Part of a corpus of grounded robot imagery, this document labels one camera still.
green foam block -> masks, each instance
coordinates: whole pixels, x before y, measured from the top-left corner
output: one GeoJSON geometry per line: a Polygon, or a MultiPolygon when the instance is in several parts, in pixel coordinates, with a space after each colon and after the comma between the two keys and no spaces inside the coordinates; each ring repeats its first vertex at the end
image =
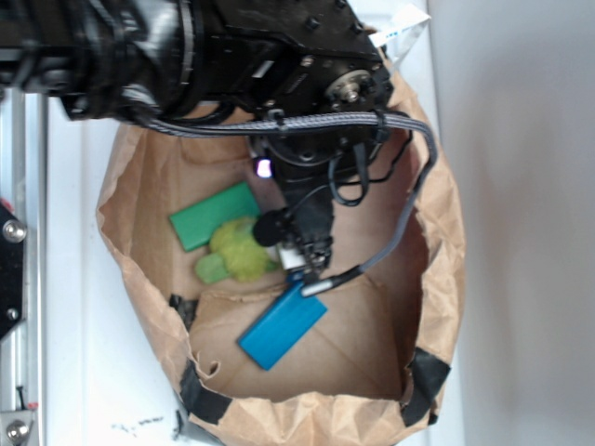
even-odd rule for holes
{"type": "Polygon", "coordinates": [[[245,182],[236,184],[169,216],[186,252],[206,245],[223,223],[241,216],[259,216],[257,201],[245,182]]]}

paper bag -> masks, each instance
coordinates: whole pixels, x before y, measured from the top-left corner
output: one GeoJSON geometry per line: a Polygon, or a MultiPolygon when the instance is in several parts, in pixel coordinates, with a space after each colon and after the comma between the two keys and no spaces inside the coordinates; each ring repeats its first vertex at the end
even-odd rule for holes
{"type": "MultiPolygon", "coordinates": [[[[398,74],[393,83],[391,107],[427,120],[398,74]]],[[[371,177],[385,174],[406,137],[393,132],[371,177]]],[[[384,246],[426,158],[415,135],[390,181],[356,208],[336,206],[329,274],[384,246]]],[[[244,180],[262,212],[282,205],[271,180],[252,173],[244,138],[180,139],[124,125],[99,198],[103,239],[190,420],[230,446],[389,446],[435,421],[464,292],[460,203],[443,152],[399,247],[365,277],[320,295],[327,313],[269,372],[237,338],[286,287],[283,273],[205,286],[192,271],[205,248],[185,253],[168,220],[244,180]],[[198,301],[192,326],[169,305],[172,295],[198,301]]]]}

black bracket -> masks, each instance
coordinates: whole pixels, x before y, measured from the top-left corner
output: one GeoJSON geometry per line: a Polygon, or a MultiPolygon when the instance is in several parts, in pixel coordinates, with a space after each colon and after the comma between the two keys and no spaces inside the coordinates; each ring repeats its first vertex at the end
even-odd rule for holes
{"type": "Polygon", "coordinates": [[[23,319],[23,258],[26,229],[0,204],[0,340],[23,319]]]}

plush frog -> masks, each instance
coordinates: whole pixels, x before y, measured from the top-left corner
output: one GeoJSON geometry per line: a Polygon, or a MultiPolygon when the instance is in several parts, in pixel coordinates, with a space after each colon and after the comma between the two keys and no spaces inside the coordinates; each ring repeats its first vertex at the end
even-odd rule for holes
{"type": "Polygon", "coordinates": [[[265,272],[277,269],[266,249],[260,246],[252,229],[256,219],[243,216],[221,225],[211,237],[211,254],[202,257],[194,267],[196,275],[206,284],[234,278],[238,282],[253,282],[265,272]]]}

blue foam block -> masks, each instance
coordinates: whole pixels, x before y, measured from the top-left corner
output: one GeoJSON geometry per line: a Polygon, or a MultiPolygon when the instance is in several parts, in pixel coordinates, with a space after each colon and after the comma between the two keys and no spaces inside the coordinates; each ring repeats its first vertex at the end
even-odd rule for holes
{"type": "Polygon", "coordinates": [[[264,370],[270,370],[326,313],[316,296],[301,295],[302,286],[293,284],[238,340],[264,370]]]}

